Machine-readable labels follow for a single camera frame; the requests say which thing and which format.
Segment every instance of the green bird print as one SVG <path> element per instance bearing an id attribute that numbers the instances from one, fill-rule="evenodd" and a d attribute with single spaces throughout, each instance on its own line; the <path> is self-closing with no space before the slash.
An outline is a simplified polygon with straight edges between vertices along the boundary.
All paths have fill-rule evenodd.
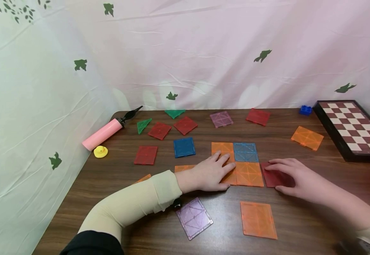
<path id="1" fill-rule="evenodd" d="M 172 95 L 172 92 L 170 91 L 166 98 L 169 99 L 169 100 L 175 100 L 177 96 L 178 96 L 178 94 L 173 94 Z"/>
<path id="2" fill-rule="evenodd" d="M 86 70 L 87 59 L 74 60 L 74 64 L 76 65 L 75 68 L 74 68 L 76 71 L 80 70 L 80 67 L 83 70 Z"/>
<path id="3" fill-rule="evenodd" d="M 335 92 L 346 93 L 346 92 L 348 92 L 349 89 L 356 87 L 356 85 L 349 86 L 349 84 L 350 83 L 346 84 L 345 86 L 340 87 L 339 89 L 335 90 Z"/>
<path id="4" fill-rule="evenodd" d="M 111 14 L 111 16 L 114 17 L 114 9 L 113 8 L 114 8 L 114 5 L 112 5 L 112 4 L 104 4 L 104 9 L 105 9 L 104 13 L 105 13 L 105 15 Z"/>
<path id="5" fill-rule="evenodd" d="M 272 50 L 262 51 L 262 53 L 260 53 L 260 56 L 254 59 L 254 62 L 259 62 L 260 59 L 260 63 L 263 62 L 263 60 L 268 56 L 268 54 L 270 54 L 271 51 Z"/>
<path id="6" fill-rule="evenodd" d="M 59 166 L 60 163 L 62 163 L 62 160 L 59 159 L 59 153 L 55 153 L 55 157 L 54 158 L 50 158 L 50 163 L 52 164 L 52 169 L 55 170 L 56 167 Z"/>

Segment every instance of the board frame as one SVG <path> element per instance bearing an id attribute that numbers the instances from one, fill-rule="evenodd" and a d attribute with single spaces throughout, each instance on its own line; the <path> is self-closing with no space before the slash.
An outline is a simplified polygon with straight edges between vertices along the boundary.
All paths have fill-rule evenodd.
<path id="1" fill-rule="evenodd" d="M 341 153 L 343 159 L 347 162 L 370 162 L 370 154 L 366 153 L 354 153 L 346 144 L 345 140 L 339 133 L 339 131 L 335 128 L 334 124 L 325 113 L 324 109 L 321 107 L 319 103 L 327 102 L 327 103 L 336 103 L 336 102 L 350 102 L 355 104 L 362 113 L 367 116 L 370 120 L 370 115 L 363 109 L 356 100 L 318 100 L 317 103 L 313 107 L 313 111 L 318 116 L 319 120 L 321 121 L 322 125 L 324 126 L 325 130 L 331 137 L 332 141 L 334 142 L 335 146 L 338 148 L 338 151 Z"/>

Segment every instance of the orange magnetic tile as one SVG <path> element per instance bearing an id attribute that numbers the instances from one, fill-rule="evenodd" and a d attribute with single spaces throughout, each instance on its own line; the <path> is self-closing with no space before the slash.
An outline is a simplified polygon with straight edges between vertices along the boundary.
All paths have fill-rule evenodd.
<path id="1" fill-rule="evenodd" d="M 137 180 L 135 183 L 139 183 L 139 182 L 142 182 L 142 181 L 145 181 L 145 180 L 148 180 L 149 178 L 151 178 L 151 175 L 150 174 L 147 174 L 145 175 L 144 177 L 142 177 L 141 179 Z"/>
<path id="2" fill-rule="evenodd" d="M 314 131 L 299 126 L 295 133 L 292 135 L 291 140 L 298 142 L 302 146 L 306 146 L 316 151 L 321 145 L 323 135 L 320 135 Z"/>
<path id="3" fill-rule="evenodd" d="M 237 185 L 264 187 L 260 163 L 236 162 Z"/>
<path id="4" fill-rule="evenodd" d="M 237 178 L 236 178 L 236 171 L 231 170 L 228 172 L 223 179 L 220 181 L 220 183 L 228 183 L 230 185 L 237 185 Z"/>
<path id="5" fill-rule="evenodd" d="M 240 202 L 243 234 L 278 239 L 269 204 Z"/>
<path id="6" fill-rule="evenodd" d="M 194 168 L 196 165 L 175 166 L 175 172 L 182 172 Z"/>
<path id="7" fill-rule="evenodd" d="M 226 161 L 225 165 L 235 161 L 235 153 L 233 151 L 232 142 L 212 142 L 212 155 L 215 154 L 216 151 L 221 151 L 222 155 L 226 153 L 230 154 L 230 158 Z"/>

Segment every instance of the magnetic tile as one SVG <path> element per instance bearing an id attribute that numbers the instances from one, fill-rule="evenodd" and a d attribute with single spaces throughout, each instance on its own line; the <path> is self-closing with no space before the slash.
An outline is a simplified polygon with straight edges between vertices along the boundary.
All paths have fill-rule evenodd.
<path id="1" fill-rule="evenodd" d="M 175 172 L 182 172 L 194 168 L 196 165 L 175 166 Z"/>
<path id="2" fill-rule="evenodd" d="M 149 178 L 151 178 L 151 175 L 150 175 L 150 174 L 147 174 L 147 175 L 145 175 L 144 177 L 142 177 L 141 179 L 139 179 L 139 180 L 137 180 L 136 182 L 134 182 L 134 184 L 135 184 L 135 183 L 139 183 L 139 182 L 146 181 L 146 180 L 148 180 Z"/>
<path id="3" fill-rule="evenodd" d="M 148 124 L 152 121 L 152 119 L 143 120 L 140 122 L 137 122 L 137 130 L 138 134 L 140 135 L 142 131 L 148 126 Z"/>
<path id="4" fill-rule="evenodd" d="M 247 115 L 246 120 L 266 126 L 269 118 L 270 118 L 269 112 L 252 108 L 249 114 Z"/>
<path id="5" fill-rule="evenodd" d="M 240 202 L 240 207 L 245 235 L 278 239 L 269 204 Z"/>
<path id="6" fill-rule="evenodd" d="M 216 128 L 233 124 L 233 121 L 227 111 L 211 114 L 210 117 Z"/>
<path id="7" fill-rule="evenodd" d="M 233 143 L 235 160 L 240 162 L 258 162 L 256 145 L 254 143 Z"/>
<path id="8" fill-rule="evenodd" d="M 206 211 L 199 198 L 193 199 L 176 212 L 189 240 L 200 234 L 213 224 L 213 220 Z"/>
<path id="9" fill-rule="evenodd" d="M 175 152 L 175 158 L 196 154 L 192 137 L 174 140 L 173 149 Z"/>
<path id="10" fill-rule="evenodd" d="M 169 130 L 171 130 L 171 126 L 168 126 L 164 123 L 157 122 L 148 135 L 155 137 L 156 139 L 163 140 L 165 136 L 168 134 Z"/>
<path id="11" fill-rule="evenodd" d="M 171 117 L 171 118 L 176 118 L 177 116 L 181 115 L 184 113 L 186 110 L 166 110 L 165 112 Z"/>
<path id="12" fill-rule="evenodd" d="M 157 146 L 140 146 L 134 161 L 136 165 L 153 165 L 157 155 Z"/>
<path id="13" fill-rule="evenodd" d="M 260 164 L 253 162 L 236 162 L 237 185 L 264 187 Z"/>
<path id="14" fill-rule="evenodd" d="M 228 163 L 235 161 L 235 154 L 233 151 L 233 143 L 231 142 L 212 142 L 212 155 L 216 153 L 216 151 L 221 151 L 222 154 L 230 154 L 230 158 L 226 161 L 225 165 Z"/>
<path id="15" fill-rule="evenodd" d="M 188 116 L 185 116 L 183 119 L 178 121 L 173 125 L 181 134 L 186 135 L 191 132 L 194 128 L 198 126 L 196 122 L 191 120 Z"/>
<path id="16" fill-rule="evenodd" d="M 322 139 L 324 139 L 323 135 L 306 129 L 302 126 L 299 126 L 291 137 L 291 140 L 298 142 L 302 146 L 311 148 L 314 151 L 318 150 Z"/>
<path id="17" fill-rule="evenodd" d="M 280 172 L 278 170 L 265 170 L 267 166 L 271 165 L 268 162 L 261 163 L 263 177 L 266 181 L 267 188 L 274 188 L 278 185 L 286 186 L 286 187 L 295 187 L 294 178 L 290 175 L 285 174 L 284 172 Z"/>

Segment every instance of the hand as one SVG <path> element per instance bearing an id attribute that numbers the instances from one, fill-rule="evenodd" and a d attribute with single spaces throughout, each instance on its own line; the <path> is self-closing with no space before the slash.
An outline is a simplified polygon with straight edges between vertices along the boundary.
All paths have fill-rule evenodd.
<path id="1" fill-rule="evenodd" d="M 302 198 L 316 204 L 327 205 L 340 189 L 295 158 L 272 159 L 269 162 L 272 165 L 266 167 L 266 170 L 279 170 L 294 178 L 294 188 L 285 186 L 276 186 L 275 188 L 286 195 Z"/>
<path id="2" fill-rule="evenodd" d="M 236 163 L 223 164 L 230 158 L 229 154 L 220 157 L 220 151 L 197 164 L 194 168 L 176 172 L 176 179 L 182 193 L 194 190 L 225 191 L 230 184 L 220 183 L 223 177 L 236 167 Z"/>

